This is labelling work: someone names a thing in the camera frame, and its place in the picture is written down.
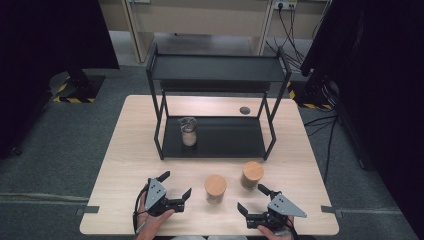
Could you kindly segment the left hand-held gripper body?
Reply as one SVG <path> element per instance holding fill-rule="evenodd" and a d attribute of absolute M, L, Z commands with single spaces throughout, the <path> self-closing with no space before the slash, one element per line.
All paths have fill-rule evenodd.
<path fill-rule="evenodd" d="M 183 199 L 168 199 L 166 194 L 167 190 L 158 179 L 150 179 L 144 199 L 144 210 L 154 217 L 160 216 L 168 210 L 183 212 L 185 201 Z"/>

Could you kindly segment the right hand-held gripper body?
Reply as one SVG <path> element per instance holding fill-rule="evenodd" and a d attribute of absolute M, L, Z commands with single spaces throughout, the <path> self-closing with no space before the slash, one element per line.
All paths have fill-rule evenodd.
<path fill-rule="evenodd" d="M 250 214 L 245 211 L 245 220 L 248 229 L 256 229 L 259 225 L 265 226 L 271 231 L 282 230 L 288 222 L 288 217 L 306 218 L 307 214 L 286 198 L 278 193 L 271 198 L 267 210 L 263 213 Z"/>

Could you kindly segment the wooden lid jar with bark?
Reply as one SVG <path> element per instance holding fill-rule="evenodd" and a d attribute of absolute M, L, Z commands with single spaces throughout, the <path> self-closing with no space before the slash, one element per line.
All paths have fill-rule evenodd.
<path fill-rule="evenodd" d="M 204 189 L 207 201 L 211 204 L 219 204 L 222 202 L 227 190 L 227 181 L 221 175 L 210 175 L 204 182 Z"/>

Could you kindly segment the metal lid glass powder jar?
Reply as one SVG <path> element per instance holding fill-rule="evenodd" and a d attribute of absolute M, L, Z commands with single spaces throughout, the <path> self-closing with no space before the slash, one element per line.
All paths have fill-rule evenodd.
<path fill-rule="evenodd" d="M 182 142 L 185 146 L 194 146 L 197 142 L 197 121 L 194 117 L 183 117 L 179 119 Z"/>

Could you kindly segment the black metal shelf rack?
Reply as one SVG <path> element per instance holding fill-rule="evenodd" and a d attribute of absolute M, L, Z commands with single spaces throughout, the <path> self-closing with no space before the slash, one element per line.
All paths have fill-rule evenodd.
<path fill-rule="evenodd" d="M 273 56 L 225 56 L 149 51 L 146 74 L 156 114 L 154 143 L 165 158 L 262 158 L 276 142 L 273 120 L 292 70 L 283 49 Z M 169 113 L 168 93 L 259 94 L 253 115 L 190 115 Z M 179 119 L 194 117 L 197 142 L 185 146 Z"/>

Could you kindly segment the person's right hand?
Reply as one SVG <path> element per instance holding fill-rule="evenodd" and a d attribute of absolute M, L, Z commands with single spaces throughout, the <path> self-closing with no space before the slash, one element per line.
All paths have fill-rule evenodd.
<path fill-rule="evenodd" d="M 275 235 L 273 231 L 265 226 L 258 225 L 257 229 L 268 239 L 268 240 L 294 240 L 292 228 L 294 226 L 294 217 L 289 216 L 283 229 Z"/>

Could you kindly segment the person's left hand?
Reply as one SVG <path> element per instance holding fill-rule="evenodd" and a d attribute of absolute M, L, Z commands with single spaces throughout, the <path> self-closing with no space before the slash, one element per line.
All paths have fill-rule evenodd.
<path fill-rule="evenodd" d="M 145 194 L 142 194 L 137 210 L 137 225 L 134 240 L 153 240 L 161 225 L 175 213 L 173 209 L 170 209 L 160 216 L 151 216 L 145 212 L 144 198 Z"/>

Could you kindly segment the wooden lid jar dark spice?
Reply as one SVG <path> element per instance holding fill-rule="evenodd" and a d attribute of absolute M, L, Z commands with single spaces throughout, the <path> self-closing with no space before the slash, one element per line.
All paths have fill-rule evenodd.
<path fill-rule="evenodd" d="M 254 189 L 263 176 L 264 168 L 262 165 L 258 162 L 249 161 L 245 163 L 242 168 L 242 175 L 240 178 L 241 186 L 248 190 Z"/>

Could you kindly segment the grey floor tape piece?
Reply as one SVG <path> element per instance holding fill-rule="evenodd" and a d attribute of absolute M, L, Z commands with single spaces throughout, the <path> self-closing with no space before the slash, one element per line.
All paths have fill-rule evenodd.
<path fill-rule="evenodd" d="M 343 213 L 340 209 L 336 209 L 332 206 L 321 206 L 321 211 L 323 213 L 331 213 L 334 214 L 337 218 L 342 218 Z"/>
<path fill-rule="evenodd" d="M 99 211 L 99 206 L 85 206 L 83 208 L 78 208 L 75 212 L 76 216 L 83 216 L 85 213 L 98 213 Z"/>

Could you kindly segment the black stand with striped base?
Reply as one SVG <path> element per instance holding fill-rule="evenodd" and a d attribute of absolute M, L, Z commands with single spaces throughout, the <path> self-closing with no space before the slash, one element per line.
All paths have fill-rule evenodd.
<path fill-rule="evenodd" d="M 289 97 L 294 100 L 299 107 L 321 110 L 332 110 L 332 105 L 328 102 L 322 91 L 314 94 L 304 92 L 309 78 L 301 73 L 293 73 L 287 83 Z"/>
<path fill-rule="evenodd" d="M 54 102 L 93 103 L 105 80 L 104 75 L 87 75 L 81 71 L 81 76 L 69 75 L 55 94 Z"/>

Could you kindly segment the black curtain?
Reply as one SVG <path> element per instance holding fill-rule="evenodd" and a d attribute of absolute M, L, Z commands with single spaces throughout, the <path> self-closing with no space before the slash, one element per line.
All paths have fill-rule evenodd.
<path fill-rule="evenodd" d="M 372 166 L 424 240 L 424 0 L 332 0 L 301 71 L 334 82 Z"/>
<path fill-rule="evenodd" d="M 118 67 L 99 0 L 0 0 L 0 159 L 25 136 L 53 76 Z"/>

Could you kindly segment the white power strip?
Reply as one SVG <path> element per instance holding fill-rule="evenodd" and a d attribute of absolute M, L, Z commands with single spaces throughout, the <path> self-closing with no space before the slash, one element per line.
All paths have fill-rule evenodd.
<path fill-rule="evenodd" d="M 296 8 L 297 0 L 276 0 L 274 8 L 276 10 L 292 11 Z"/>

